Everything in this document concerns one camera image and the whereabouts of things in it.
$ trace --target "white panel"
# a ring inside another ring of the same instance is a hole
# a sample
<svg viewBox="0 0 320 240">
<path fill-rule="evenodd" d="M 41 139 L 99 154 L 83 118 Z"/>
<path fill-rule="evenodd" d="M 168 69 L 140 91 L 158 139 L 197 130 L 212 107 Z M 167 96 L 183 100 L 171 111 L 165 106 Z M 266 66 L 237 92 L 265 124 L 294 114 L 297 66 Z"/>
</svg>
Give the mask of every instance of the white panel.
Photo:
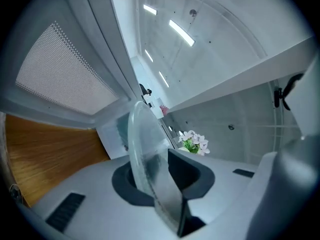
<svg viewBox="0 0 320 240">
<path fill-rule="evenodd" d="M 88 115 L 118 100 L 57 22 L 34 43 L 15 83 L 45 100 Z"/>
</svg>

